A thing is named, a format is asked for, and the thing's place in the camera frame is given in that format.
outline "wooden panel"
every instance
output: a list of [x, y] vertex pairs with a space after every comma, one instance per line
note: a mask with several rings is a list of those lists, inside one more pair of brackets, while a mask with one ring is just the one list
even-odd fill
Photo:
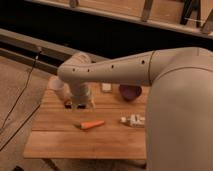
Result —
[[213, 9], [212, 0], [201, 0], [200, 18], [201, 18], [202, 24], [205, 23], [212, 9]]
[[52, 1], [52, 2], [56, 2], [56, 3], [62, 3], [62, 4], [69, 4], [70, 1], [69, 0], [47, 0], [47, 1]]
[[[101, 92], [97, 83], [91, 83], [90, 87], [96, 108], [73, 111], [64, 108], [59, 94], [47, 86], [25, 148], [25, 157], [145, 159], [145, 130], [127, 127], [119, 120], [121, 116], [133, 113], [144, 115], [149, 88], [143, 88], [143, 95], [128, 103], [119, 94], [118, 85], [113, 85], [112, 93]], [[88, 131], [73, 125], [73, 122], [92, 120], [106, 123]]]
[[94, 128], [95, 132], [122, 132], [122, 131], [141, 131], [137, 128], [126, 127], [119, 123], [122, 116], [129, 116], [132, 113], [143, 115], [144, 109], [136, 109], [134, 111], [129, 109], [96, 109], [93, 111], [79, 111], [75, 114], [64, 110], [42, 110], [36, 116], [33, 124], [33, 131], [72, 131], [79, 132], [79, 129], [73, 126], [73, 122], [84, 122], [90, 120], [104, 120], [105, 125]]
[[184, 4], [171, 0], [154, 0], [150, 14], [151, 20], [180, 23]]
[[145, 0], [79, 0], [79, 6], [140, 17]]
[[145, 135], [137, 132], [33, 131], [26, 145], [27, 158], [145, 159]]

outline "table top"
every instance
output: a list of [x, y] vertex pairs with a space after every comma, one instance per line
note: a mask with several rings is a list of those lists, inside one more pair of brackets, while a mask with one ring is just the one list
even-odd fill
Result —
[[[118, 86], [113, 85], [112, 93], [103, 93], [100, 84], [91, 83], [95, 109], [76, 111], [64, 108], [56, 92], [48, 87], [25, 146], [25, 158], [146, 158], [145, 129], [125, 126], [119, 119], [136, 113], [144, 115], [148, 87], [143, 87], [143, 95], [129, 103], [120, 96]], [[72, 125], [73, 120], [106, 123], [82, 131]]]

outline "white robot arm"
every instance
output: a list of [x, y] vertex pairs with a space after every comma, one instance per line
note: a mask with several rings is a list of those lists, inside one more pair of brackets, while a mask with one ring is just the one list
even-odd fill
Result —
[[84, 53], [58, 69], [72, 101], [88, 103], [86, 82], [150, 85], [146, 109], [149, 171], [213, 170], [213, 54], [201, 48], [152, 51], [91, 63]]

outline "orange carrot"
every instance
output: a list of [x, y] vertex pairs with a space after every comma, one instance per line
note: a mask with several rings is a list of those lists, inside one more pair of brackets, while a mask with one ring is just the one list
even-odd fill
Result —
[[103, 125], [105, 121], [91, 121], [91, 122], [82, 122], [81, 123], [81, 129], [89, 129], [96, 126]]

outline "black cable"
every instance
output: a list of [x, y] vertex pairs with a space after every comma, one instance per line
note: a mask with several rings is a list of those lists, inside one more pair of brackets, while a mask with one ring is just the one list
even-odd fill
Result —
[[16, 134], [23, 128], [23, 126], [27, 123], [27, 121], [34, 115], [34, 113], [38, 110], [40, 104], [33, 110], [33, 112], [27, 117], [27, 119], [21, 124], [21, 126], [13, 133], [13, 135], [7, 140], [7, 142], [0, 148], [0, 152], [9, 144], [9, 142], [16, 136]]
[[7, 116], [5, 117], [4, 122], [3, 122], [3, 124], [2, 124], [2, 127], [1, 127], [1, 129], [0, 129], [0, 132], [3, 131], [4, 126], [5, 126], [5, 124], [6, 124], [7, 120], [8, 120], [8, 118], [9, 118], [10, 115], [12, 114], [12, 112], [13, 112], [14, 108], [16, 107], [16, 105], [17, 105], [19, 99], [21, 98], [21, 96], [23, 95], [24, 91], [26, 90], [26, 88], [27, 88], [27, 86], [28, 86], [28, 84], [29, 84], [29, 80], [30, 80], [31, 74], [32, 74], [32, 72], [33, 72], [33, 69], [35, 68], [36, 62], [37, 62], [38, 57], [39, 57], [40, 54], [41, 54], [41, 51], [36, 55], [36, 57], [35, 57], [35, 59], [34, 59], [34, 62], [33, 62], [33, 65], [32, 65], [32, 67], [31, 67], [31, 69], [30, 69], [30, 71], [29, 71], [29, 74], [28, 74], [28, 76], [27, 76], [27, 81], [26, 81], [26, 83], [25, 83], [25, 86], [24, 86], [24, 88], [22, 89], [21, 93], [19, 94], [18, 98], [16, 99], [15, 103], [13, 104], [12, 108], [11, 108], [10, 111], [8, 112]]

